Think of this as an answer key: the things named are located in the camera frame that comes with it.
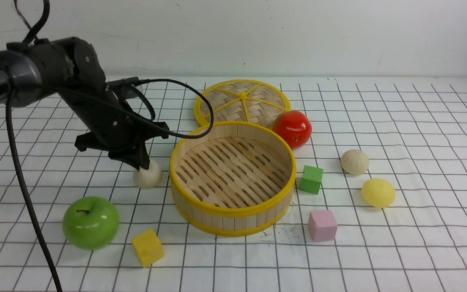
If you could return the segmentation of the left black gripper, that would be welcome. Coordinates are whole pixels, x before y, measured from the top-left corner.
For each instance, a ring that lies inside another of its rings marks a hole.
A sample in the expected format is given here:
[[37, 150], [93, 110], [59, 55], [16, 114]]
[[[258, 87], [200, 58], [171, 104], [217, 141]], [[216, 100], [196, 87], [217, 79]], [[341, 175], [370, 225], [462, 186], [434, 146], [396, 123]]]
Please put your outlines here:
[[81, 91], [59, 93], [89, 130], [76, 137], [76, 149], [105, 151], [110, 159], [125, 159], [125, 163], [136, 170], [150, 169], [145, 142], [158, 137], [169, 138], [166, 122], [144, 120], [112, 90], [104, 93], [86, 90], [86, 94], [96, 94], [91, 98], [82, 94]]

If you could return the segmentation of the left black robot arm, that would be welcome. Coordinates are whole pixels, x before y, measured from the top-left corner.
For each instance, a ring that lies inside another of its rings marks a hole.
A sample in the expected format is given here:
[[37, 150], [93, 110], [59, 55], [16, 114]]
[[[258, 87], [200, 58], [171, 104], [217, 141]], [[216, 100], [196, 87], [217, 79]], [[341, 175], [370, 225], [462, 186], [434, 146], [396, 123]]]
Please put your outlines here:
[[59, 94], [88, 129], [76, 138], [78, 151], [104, 151], [112, 160], [148, 170], [145, 142], [167, 139], [169, 128], [133, 112], [127, 100], [141, 97], [136, 81], [107, 82], [95, 49], [77, 37], [41, 39], [29, 47], [8, 43], [0, 51], [0, 105], [11, 98], [11, 108], [27, 107]]

